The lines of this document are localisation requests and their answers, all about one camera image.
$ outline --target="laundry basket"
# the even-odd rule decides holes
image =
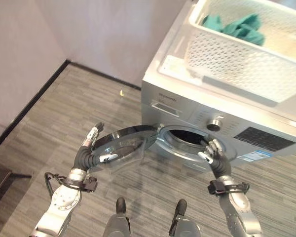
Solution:
[[[251,13],[261,19],[263,46],[201,26],[209,14],[225,26]],[[296,94],[296,11],[266,0],[199,0],[187,25],[190,71],[275,102]]]

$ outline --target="black strap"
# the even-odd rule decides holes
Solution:
[[[207,188],[210,194],[217,196],[230,193],[246,194],[250,188],[250,184],[242,182],[241,184],[224,185],[223,182],[212,180]]]

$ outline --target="green cloth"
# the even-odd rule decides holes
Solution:
[[[222,21],[218,15],[208,15],[203,20],[203,26],[218,32],[222,32]]]
[[[223,29],[219,16],[208,15],[204,18],[203,26],[257,45],[263,45],[265,40],[264,35],[257,31],[261,26],[261,21],[257,14],[247,15],[226,25]]]

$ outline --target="front-loading washing machine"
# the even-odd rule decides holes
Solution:
[[[181,26],[192,8],[193,2],[187,1],[145,73],[143,125],[101,138],[95,144],[96,155],[121,158],[145,143],[145,149],[205,172],[210,167],[197,153],[213,139],[220,141],[232,165],[296,153],[296,95],[273,103],[205,79],[191,83],[192,77],[185,78],[191,75],[171,52],[182,47]]]

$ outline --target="wood-grain floor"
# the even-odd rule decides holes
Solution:
[[[32,231],[49,206],[44,172],[67,175],[84,136],[99,121],[105,123],[101,136],[140,124],[140,91],[69,65],[0,146],[1,164],[33,175],[14,180],[1,199],[0,237]],[[118,172],[103,169],[93,175],[98,188],[83,194],[68,237],[102,236],[119,196],[126,199],[134,237],[167,236],[181,198],[204,237],[230,236],[218,199],[207,192],[211,173],[146,151],[143,159]],[[247,195],[264,236],[296,237],[296,154],[234,167],[233,176],[251,183]]]

